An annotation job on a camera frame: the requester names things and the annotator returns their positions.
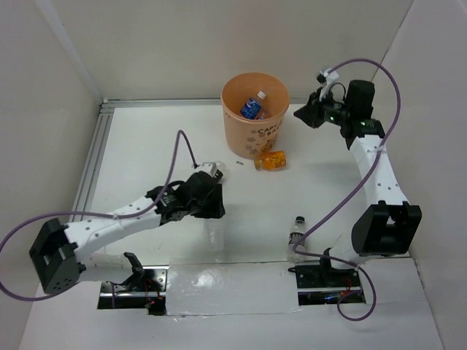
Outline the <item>tall clear unlabelled bottle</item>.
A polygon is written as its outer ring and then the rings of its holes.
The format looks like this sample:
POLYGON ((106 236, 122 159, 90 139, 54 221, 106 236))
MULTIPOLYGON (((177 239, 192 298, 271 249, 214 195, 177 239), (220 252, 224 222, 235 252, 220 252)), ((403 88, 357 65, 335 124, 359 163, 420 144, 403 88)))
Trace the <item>tall clear unlabelled bottle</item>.
POLYGON ((222 219, 208 219, 206 228, 210 249, 213 251, 222 251, 224 248, 224 221, 222 219))

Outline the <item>black label clear bottle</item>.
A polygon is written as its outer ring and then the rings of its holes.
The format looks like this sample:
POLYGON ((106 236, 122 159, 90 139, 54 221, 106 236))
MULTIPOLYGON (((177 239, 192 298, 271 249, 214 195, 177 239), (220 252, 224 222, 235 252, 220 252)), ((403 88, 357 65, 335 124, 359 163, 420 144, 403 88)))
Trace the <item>black label clear bottle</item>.
POLYGON ((209 171, 212 178, 219 182, 227 174, 227 168, 221 161, 215 161, 210 163, 211 170, 209 171))

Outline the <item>blue label bottle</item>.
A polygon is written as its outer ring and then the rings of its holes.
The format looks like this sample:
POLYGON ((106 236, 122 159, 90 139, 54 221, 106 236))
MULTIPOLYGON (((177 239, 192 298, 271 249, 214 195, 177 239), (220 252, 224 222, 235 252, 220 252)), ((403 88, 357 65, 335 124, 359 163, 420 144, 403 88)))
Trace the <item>blue label bottle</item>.
POLYGON ((248 119, 254 120, 256 115, 263 109, 267 94, 260 90, 255 97, 249 98, 244 106, 240 109, 241 115, 248 119))

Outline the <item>orange juice bottle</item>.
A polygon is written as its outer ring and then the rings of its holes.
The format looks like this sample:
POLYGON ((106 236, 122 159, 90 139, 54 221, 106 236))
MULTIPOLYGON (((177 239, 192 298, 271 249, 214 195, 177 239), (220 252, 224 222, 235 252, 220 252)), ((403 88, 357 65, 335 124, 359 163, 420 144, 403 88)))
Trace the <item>orange juice bottle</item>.
POLYGON ((261 154, 254 159, 255 169, 258 171, 276 171, 287 166, 287 158, 284 151, 274 151, 261 154))

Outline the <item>small black cap bottle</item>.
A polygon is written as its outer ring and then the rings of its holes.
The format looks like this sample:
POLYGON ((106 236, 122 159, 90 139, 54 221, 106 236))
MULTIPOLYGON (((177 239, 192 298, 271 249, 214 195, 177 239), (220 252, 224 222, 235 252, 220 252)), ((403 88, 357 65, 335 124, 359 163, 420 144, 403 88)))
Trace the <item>small black cap bottle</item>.
POLYGON ((300 261, 304 261, 306 258, 305 255, 297 254, 293 247, 295 244, 302 239, 306 232, 306 221, 305 218, 302 216, 297 216, 293 226, 291 228, 291 232, 288 236, 288 243, 287 243, 287 259, 291 262, 298 263, 300 261))

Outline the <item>red label clear water bottle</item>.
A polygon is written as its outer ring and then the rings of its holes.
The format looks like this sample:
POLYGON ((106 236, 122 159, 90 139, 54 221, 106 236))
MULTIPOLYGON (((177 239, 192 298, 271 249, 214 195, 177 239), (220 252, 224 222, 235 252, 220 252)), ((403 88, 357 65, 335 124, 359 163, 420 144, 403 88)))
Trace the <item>red label clear water bottle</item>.
POLYGON ((270 116, 271 113, 268 110, 264 109, 259 111, 259 113, 255 117, 255 120, 267 120, 268 118, 270 118, 270 116))

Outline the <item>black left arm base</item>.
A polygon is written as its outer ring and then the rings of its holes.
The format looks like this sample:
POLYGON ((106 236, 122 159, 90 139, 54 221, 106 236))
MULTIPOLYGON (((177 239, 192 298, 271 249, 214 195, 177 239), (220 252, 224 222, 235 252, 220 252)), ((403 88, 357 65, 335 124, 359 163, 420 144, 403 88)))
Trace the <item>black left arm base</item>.
POLYGON ((130 252, 125 252, 123 256, 131 265, 131 275, 119 284, 103 281, 97 309, 144 309, 149 315, 165 316, 169 267, 143 266, 130 252))

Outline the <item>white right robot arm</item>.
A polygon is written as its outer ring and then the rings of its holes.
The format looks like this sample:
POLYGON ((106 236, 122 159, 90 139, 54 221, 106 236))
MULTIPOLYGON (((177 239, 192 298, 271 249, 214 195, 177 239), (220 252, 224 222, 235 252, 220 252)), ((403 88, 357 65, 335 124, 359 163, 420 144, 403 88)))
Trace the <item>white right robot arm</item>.
POLYGON ((324 123, 339 126, 362 180, 367 208, 350 234, 341 236, 325 251, 318 276, 327 286, 336 285, 351 264, 406 254, 422 219, 418 205, 410 204, 399 187, 383 144, 386 135, 372 118, 375 89, 365 80, 353 80, 337 101, 332 82, 322 82, 305 106, 294 115, 312 128, 324 123))

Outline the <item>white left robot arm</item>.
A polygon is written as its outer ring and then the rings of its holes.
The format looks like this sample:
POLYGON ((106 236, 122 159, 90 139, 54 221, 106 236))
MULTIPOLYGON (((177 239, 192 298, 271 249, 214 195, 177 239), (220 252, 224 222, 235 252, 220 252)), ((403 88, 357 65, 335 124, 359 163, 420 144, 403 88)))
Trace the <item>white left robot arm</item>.
POLYGON ((83 221, 65 224, 46 221, 29 250, 44 293, 58 294, 81 281, 112 281, 128 291, 137 290, 144 282, 144 268, 136 255, 108 255, 100 249, 188 215, 223 217, 222 178, 222 171, 205 163, 175 188, 156 187, 104 217, 88 214, 83 221))

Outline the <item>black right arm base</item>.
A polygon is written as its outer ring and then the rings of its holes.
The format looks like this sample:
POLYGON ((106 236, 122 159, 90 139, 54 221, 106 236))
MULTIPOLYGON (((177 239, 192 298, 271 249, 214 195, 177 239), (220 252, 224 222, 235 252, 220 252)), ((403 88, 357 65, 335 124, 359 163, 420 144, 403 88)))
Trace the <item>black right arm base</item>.
POLYGON ((292 251, 292 245, 287 249, 287 258, 293 263, 287 271, 296 278, 300 306, 337 304, 341 297, 348 294, 350 296, 344 299, 344 303, 365 301, 356 271, 333 269, 331 261, 327 259, 307 261, 305 256, 292 251))

